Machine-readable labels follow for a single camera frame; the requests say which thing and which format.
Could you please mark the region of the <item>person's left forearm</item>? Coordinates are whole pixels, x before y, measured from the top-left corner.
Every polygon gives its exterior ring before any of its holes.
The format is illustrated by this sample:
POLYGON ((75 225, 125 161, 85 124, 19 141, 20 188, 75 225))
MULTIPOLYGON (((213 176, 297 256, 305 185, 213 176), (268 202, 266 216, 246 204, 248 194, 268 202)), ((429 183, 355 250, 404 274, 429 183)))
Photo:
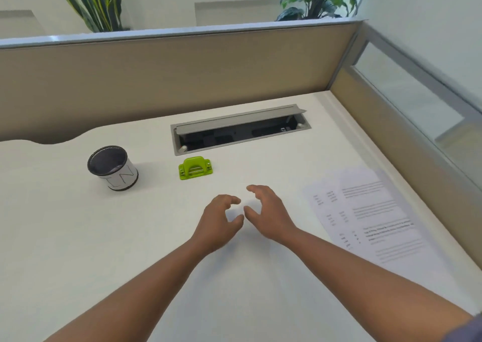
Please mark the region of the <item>person's left forearm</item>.
POLYGON ((167 307, 206 255, 203 244, 191 238, 45 342, 147 342, 167 307))

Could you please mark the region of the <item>person's right forearm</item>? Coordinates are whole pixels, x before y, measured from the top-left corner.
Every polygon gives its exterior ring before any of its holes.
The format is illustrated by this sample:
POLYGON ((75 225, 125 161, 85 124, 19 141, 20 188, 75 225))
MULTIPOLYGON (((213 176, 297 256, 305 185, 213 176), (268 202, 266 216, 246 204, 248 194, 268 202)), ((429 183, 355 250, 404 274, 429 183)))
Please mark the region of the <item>person's right forearm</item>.
POLYGON ((474 320, 431 290, 300 229, 282 244, 377 342, 442 342, 474 320))

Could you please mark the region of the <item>beige desk partition panel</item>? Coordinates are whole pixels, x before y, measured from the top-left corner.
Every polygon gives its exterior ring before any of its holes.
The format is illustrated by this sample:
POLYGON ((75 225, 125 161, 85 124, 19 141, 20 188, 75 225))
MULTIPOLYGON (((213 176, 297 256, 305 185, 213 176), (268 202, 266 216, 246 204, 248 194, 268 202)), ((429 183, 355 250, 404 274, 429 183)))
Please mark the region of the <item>beige desk partition panel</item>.
POLYGON ((362 21, 0 39, 0 142, 324 91, 362 21))

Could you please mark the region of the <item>person's right hand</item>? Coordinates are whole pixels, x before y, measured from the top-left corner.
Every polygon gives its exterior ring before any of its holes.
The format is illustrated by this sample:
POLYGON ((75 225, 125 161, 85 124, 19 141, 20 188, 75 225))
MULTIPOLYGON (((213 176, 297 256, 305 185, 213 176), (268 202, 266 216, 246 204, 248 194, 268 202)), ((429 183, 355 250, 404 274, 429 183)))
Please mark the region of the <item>person's right hand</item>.
POLYGON ((246 189, 261 202, 259 214, 262 216, 262 222, 255 228, 268 239, 291 248, 299 229, 293 223, 280 197, 264 185, 248 185, 246 189))

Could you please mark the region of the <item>printed white paper sheet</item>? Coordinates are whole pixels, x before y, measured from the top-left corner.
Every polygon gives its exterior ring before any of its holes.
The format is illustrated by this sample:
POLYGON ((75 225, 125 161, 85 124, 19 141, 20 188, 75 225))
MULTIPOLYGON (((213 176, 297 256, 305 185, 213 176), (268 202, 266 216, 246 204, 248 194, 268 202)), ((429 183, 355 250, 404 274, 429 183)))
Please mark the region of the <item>printed white paper sheet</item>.
POLYGON ((349 252, 359 252, 359 226, 340 190, 333 183, 318 181, 305 186, 302 193, 332 242, 349 252))
POLYGON ((344 170, 337 180, 344 248, 379 266, 431 268, 436 253, 413 219, 368 168, 344 170))

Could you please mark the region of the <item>blue-grey shirt sleeve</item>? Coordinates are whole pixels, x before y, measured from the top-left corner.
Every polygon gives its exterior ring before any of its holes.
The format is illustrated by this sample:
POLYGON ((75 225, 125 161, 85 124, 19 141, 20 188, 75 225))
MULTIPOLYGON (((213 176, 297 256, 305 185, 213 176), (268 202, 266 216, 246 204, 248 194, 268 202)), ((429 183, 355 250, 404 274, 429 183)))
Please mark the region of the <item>blue-grey shirt sleeve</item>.
POLYGON ((442 342, 482 342, 482 313, 448 333, 442 342))

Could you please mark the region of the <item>glass-topped side partition panel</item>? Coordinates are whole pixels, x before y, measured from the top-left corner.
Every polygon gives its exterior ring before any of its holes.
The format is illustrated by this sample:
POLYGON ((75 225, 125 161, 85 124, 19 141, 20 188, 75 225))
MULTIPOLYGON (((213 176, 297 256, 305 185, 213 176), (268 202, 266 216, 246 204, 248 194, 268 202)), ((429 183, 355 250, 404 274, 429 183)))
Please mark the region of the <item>glass-topped side partition panel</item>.
POLYGON ((327 88, 482 269, 482 107, 367 22, 327 88))

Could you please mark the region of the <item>striped snake plant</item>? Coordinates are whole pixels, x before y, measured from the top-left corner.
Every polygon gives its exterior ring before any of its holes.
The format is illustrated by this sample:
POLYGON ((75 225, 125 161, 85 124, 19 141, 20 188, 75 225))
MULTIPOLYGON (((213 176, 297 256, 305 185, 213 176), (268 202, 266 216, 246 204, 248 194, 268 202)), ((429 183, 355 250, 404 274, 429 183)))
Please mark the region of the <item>striped snake plant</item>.
POLYGON ((92 33, 130 31, 122 22, 123 0, 66 0, 92 33))

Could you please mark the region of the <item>white black-rimmed pen cup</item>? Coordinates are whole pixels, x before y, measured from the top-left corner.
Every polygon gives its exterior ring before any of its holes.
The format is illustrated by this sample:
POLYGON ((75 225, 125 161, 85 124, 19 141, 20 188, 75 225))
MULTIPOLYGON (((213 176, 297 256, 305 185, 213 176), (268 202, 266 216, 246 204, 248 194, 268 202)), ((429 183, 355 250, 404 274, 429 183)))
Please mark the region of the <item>white black-rimmed pen cup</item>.
POLYGON ((96 150, 88 158, 87 169, 115 192, 132 188, 139 179, 139 171, 129 160, 126 150, 120 146, 111 145, 96 150))

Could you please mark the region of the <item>person's left hand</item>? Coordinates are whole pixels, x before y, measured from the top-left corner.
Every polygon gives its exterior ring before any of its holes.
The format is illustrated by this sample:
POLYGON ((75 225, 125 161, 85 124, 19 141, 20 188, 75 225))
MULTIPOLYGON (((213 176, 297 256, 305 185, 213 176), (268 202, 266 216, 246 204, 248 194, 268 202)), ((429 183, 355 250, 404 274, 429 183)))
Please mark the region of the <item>person's left hand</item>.
POLYGON ((193 236, 189 240, 189 248, 198 257, 204 258, 222 248, 236 234, 226 234, 226 211, 232 205, 239 205, 241 200, 233 195, 220 194, 205 207, 193 236))

